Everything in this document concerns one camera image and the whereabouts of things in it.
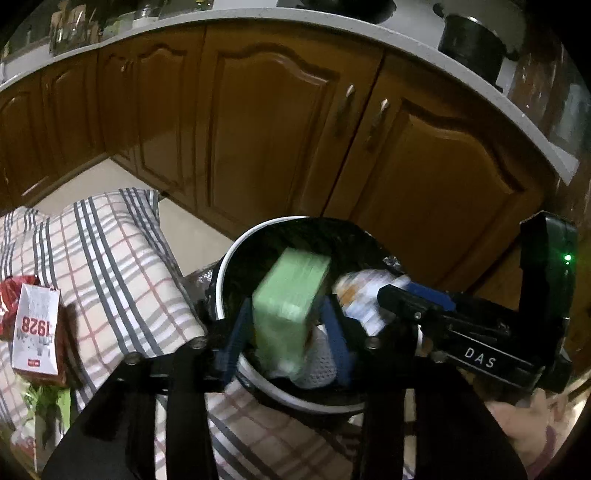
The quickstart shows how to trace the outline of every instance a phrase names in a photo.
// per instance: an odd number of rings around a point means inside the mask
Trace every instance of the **green sponge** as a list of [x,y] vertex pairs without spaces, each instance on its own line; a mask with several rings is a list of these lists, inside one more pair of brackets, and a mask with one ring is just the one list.
[[319,315],[330,259],[286,249],[252,296],[256,355],[275,377],[297,375]]

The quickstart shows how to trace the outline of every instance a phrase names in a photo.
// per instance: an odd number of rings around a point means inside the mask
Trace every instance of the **kitchen counter edge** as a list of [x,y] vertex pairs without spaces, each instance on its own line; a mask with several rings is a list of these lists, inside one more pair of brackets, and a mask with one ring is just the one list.
[[124,32],[121,35],[109,38],[100,43],[77,48],[55,56],[49,61],[41,63],[37,67],[21,72],[10,78],[0,86],[0,92],[9,88],[14,83],[24,77],[35,73],[49,65],[64,60],[75,55],[103,48],[112,43],[124,40],[129,37],[141,35],[152,30],[172,27],[175,25],[184,25],[189,23],[206,22],[211,20],[226,19],[265,19],[265,20],[284,20],[299,22],[308,25],[318,25],[334,30],[340,30],[347,33],[359,35],[382,43],[385,46],[394,47],[415,56],[428,64],[451,75],[455,79],[471,88],[478,95],[487,100],[491,105],[501,111],[509,120],[511,120],[538,148],[540,153],[548,160],[553,169],[560,178],[568,185],[576,173],[579,161],[569,153],[553,145],[542,134],[542,132],[531,122],[527,116],[517,108],[505,95],[499,92],[487,81],[480,78],[476,73],[467,69],[464,65],[456,62],[447,55],[439,52],[424,43],[413,38],[402,35],[393,30],[389,30],[380,25],[370,24],[354,18],[342,17],[340,15],[328,14],[325,12],[316,12],[295,8],[238,8],[209,10],[203,12],[192,12],[180,14],[174,17],[158,20],[150,25]]

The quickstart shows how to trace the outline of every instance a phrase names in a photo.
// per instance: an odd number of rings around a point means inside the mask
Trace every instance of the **plaid cloth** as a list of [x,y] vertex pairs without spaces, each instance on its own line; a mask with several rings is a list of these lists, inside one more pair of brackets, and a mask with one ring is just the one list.
[[[58,216],[21,207],[0,219],[0,277],[34,274],[61,290],[69,343],[77,345],[66,369],[79,381],[80,410],[126,353],[163,355],[204,334],[158,226],[157,202],[156,191],[123,189],[76,202]],[[0,342],[0,370],[0,419],[14,430],[27,409],[9,342]],[[161,467],[163,413],[160,405],[155,443]]]
[[[61,290],[72,323],[69,378],[81,410],[124,355],[175,351],[203,335],[181,273],[158,225],[158,194],[122,189],[76,202],[47,217],[24,207],[0,219],[0,278],[35,274]],[[27,409],[0,341],[0,430],[14,431]],[[155,469],[165,472],[165,397],[157,402]],[[326,432],[260,405],[234,380],[207,395],[214,455],[222,479],[348,479],[346,448]]]

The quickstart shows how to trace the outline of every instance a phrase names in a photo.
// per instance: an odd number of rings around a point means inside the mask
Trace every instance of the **wooden cabinet door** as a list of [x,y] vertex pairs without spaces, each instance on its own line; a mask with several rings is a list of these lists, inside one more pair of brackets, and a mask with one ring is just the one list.
[[38,73],[0,93],[0,167],[14,206],[37,197],[58,176],[47,144]]
[[[5,171],[4,166],[0,165],[0,169]],[[8,192],[8,179],[0,178],[0,217],[3,217],[8,212],[14,209],[14,205]]]
[[43,71],[43,104],[51,151],[61,175],[103,153],[96,100],[95,51]]
[[283,215],[319,215],[382,50],[297,25],[212,25],[199,76],[197,209],[238,236]]
[[205,28],[134,39],[139,176],[195,211],[194,125]]
[[100,49],[97,86],[105,150],[113,160],[137,173],[134,160],[137,126],[131,84],[132,60],[132,40]]
[[461,291],[507,249],[553,178],[485,101],[392,54],[324,214],[367,230],[415,281]]

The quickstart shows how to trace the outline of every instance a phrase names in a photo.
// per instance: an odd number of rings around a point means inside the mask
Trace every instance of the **beige floor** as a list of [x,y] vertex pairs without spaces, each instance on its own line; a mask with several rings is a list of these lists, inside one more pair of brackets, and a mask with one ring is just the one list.
[[[150,188],[140,179],[108,159],[62,185],[37,204],[50,215],[77,200],[123,187]],[[160,226],[183,275],[219,260],[232,241],[169,199],[162,200]]]

